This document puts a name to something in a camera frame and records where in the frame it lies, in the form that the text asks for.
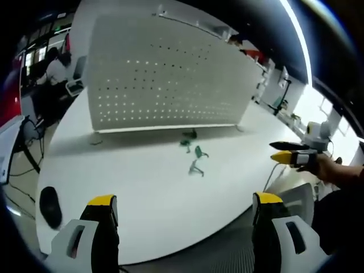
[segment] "perforated divider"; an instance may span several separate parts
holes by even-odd
[[[262,70],[238,48],[151,16],[97,19],[86,71],[94,130],[237,124]]]

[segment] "hand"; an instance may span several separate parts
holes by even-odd
[[[325,183],[332,183],[333,175],[337,172],[338,165],[342,159],[338,158],[335,162],[325,154],[317,154],[316,162],[313,166],[303,166],[297,172],[308,171],[317,176],[318,179]]]

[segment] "black computer mouse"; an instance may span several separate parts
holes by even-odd
[[[45,187],[40,192],[39,209],[47,224],[57,229],[62,222],[62,212],[59,207],[58,196],[54,187]]]

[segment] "floor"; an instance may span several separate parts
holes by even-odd
[[[57,124],[48,128],[45,133],[45,153],[47,152],[47,147],[56,128]],[[29,150],[36,161],[40,160],[41,152],[38,141],[34,141],[29,147]],[[29,249],[38,258],[43,259],[44,255],[39,250],[36,236],[35,221],[32,219],[35,217],[35,205],[32,200],[24,194],[26,193],[32,198],[35,198],[38,174],[35,171],[31,171],[24,175],[17,176],[29,169],[31,169],[31,166],[24,154],[15,154],[11,164],[10,173],[12,176],[10,176],[10,184],[6,185],[4,190],[8,198],[12,199],[12,201],[8,198],[6,199],[7,205],[8,208],[11,208],[11,212],[13,212],[13,219],[23,236],[23,239],[28,244]],[[317,179],[309,173],[297,173],[287,167],[268,191],[279,193],[306,182],[314,184],[316,181]],[[152,262],[128,266],[127,269],[130,272],[225,272],[231,264],[229,261],[233,259],[232,257],[237,256],[244,259],[242,264],[249,265],[254,262],[251,256],[252,253],[250,250],[242,248],[241,242],[245,241],[247,244],[250,243],[251,221],[252,215],[251,210],[249,209],[227,227],[192,247]],[[248,271],[236,267],[229,272]]]

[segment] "white round table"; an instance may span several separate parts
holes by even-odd
[[[102,134],[94,133],[87,89],[75,100],[51,140],[39,177],[36,230],[40,250],[51,252],[57,230],[39,210],[44,187],[56,189],[65,226],[78,219],[96,196],[117,196],[119,264],[144,262],[175,253],[222,229],[262,191],[275,165],[270,142],[300,141],[273,115],[251,103],[235,127],[196,129],[190,154],[181,147],[188,129]],[[198,168],[189,175],[199,145]],[[275,171],[271,181],[277,177]]]

